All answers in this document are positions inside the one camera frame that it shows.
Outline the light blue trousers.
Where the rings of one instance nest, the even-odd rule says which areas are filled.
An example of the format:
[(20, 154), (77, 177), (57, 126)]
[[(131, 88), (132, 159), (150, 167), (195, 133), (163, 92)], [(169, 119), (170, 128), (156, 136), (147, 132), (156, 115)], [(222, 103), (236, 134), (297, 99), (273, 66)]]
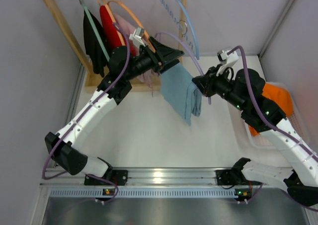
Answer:
[(161, 74), (161, 93), (175, 112), (190, 126), (191, 117), (201, 115), (202, 93), (192, 75), (178, 63)]

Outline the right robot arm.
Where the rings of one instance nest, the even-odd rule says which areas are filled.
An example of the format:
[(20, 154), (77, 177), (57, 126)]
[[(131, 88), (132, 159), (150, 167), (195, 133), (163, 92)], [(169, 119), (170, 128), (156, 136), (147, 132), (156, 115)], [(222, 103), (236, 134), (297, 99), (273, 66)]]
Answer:
[(223, 73), (219, 69), (211, 67), (192, 81), (204, 96), (218, 95), (239, 110), (243, 121), (267, 138), (291, 166), (278, 168), (242, 157), (231, 168), (235, 184), (268, 184), (305, 207), (317, 205), (318, 156), (293, 128), (283, 109), (263, 95), (265, 80), (253, 69), (239, 70), (234, 79), (228, 78), (231, 68)]

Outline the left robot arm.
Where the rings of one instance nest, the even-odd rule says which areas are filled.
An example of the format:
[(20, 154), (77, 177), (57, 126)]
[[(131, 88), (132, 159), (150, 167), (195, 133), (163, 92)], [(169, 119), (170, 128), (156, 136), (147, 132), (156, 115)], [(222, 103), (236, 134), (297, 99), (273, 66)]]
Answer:
[(132, 89), (130, 81), (148, 70), (162, 74), (179, 63), (184, 52), (168, 47), (154, 37), (149, 38), (155, 51), (147, 45), (139, 47), (139, 55), (133, 57), (129, 47), (113, 50), (108, 61), (108, 74), (97, 86), (85, 107), (62, 129), (45, 136), (49, 157), (70, 175), (79, 173), (104, 177), (111, 165), (100, 158), (81, 152), (88, 134), (100, 120), (119, 105)]

